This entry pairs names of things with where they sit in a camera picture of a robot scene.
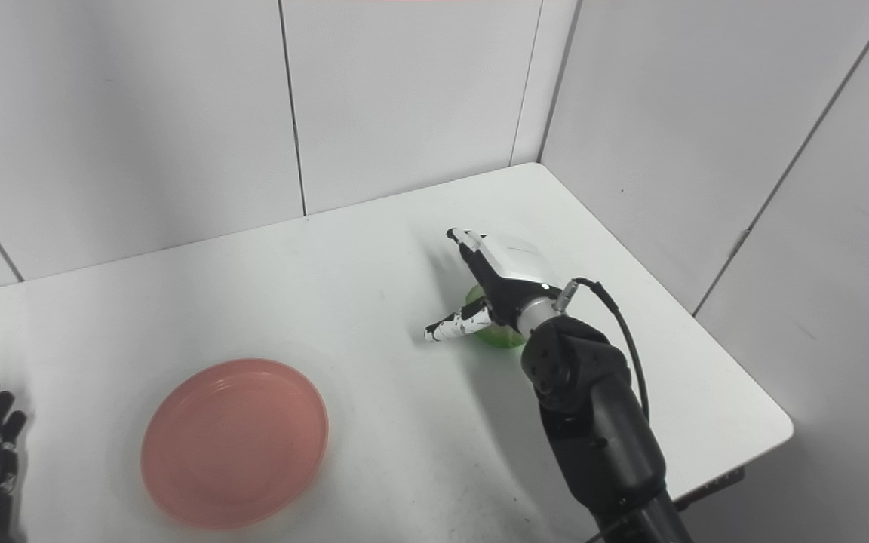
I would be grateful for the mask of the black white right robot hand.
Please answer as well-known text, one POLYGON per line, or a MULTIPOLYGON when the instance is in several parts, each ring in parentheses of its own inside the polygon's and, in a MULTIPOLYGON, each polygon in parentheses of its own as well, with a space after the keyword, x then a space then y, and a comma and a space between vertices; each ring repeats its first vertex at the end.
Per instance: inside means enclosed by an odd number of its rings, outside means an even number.
POLYGON ((559 315, 557 287, 551 266, 533 244, 512 236, 482 235, 451 228, 462 261, 482 289, 482 296, 424 329, 424 338, 441 342, 472 336, 496 324, 529 339, 540 324, 559 315))

